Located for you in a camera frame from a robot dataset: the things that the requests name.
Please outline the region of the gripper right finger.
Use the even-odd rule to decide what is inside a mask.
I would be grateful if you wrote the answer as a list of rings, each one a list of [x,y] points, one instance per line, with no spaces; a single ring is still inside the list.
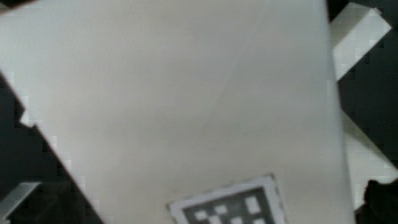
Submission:
[[[391,183],[368,181],[356,224],[398,224],[398,179]]]

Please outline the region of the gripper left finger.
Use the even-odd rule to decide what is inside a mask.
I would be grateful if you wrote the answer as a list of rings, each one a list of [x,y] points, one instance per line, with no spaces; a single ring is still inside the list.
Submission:
[[[22,182],[0,200],[0,224],[84,224],[84,213],[70,182]]]

